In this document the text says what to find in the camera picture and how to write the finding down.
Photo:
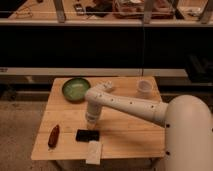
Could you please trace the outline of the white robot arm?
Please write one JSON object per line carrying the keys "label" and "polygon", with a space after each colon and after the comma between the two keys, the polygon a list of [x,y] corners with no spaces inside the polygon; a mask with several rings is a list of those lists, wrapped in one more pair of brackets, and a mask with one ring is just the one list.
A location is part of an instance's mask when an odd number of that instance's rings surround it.
{"label": "white robot arm", "polygon": [[199,98],[175,97],[169,103],[113,95],[106,83],[85,94],[86,120],[96,124],[109,107],[165,128],[165,171],[213,171],[213,114]]}

